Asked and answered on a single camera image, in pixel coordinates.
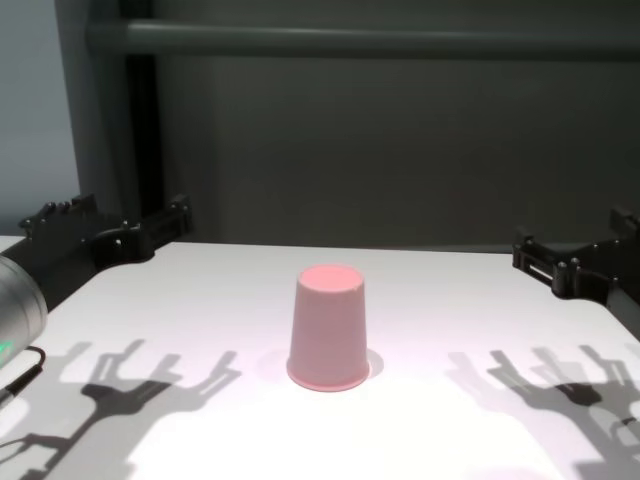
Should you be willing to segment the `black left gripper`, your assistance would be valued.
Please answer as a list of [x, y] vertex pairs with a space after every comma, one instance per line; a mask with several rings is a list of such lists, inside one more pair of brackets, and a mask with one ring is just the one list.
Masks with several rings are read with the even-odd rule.
[[49, 311], [100, 272], [148, 261], [193, 230], [191, 202], [183, 194], [130, 228], [118, 219], [89, 219], [97, 214], [94, 194], [47, 202], [19, 221], [26, 238], [1, 253], [35, 281]]

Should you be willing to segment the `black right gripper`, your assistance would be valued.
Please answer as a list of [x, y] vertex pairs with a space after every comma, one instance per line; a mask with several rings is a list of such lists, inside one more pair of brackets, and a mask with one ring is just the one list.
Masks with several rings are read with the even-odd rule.
[[572, 252], [545, 246], [518, 227], [512, 266], [560, 299], [588, 300], [605, 307], [639, 340], [639, 217], [614, 206], [608, 224], [612, 240]]

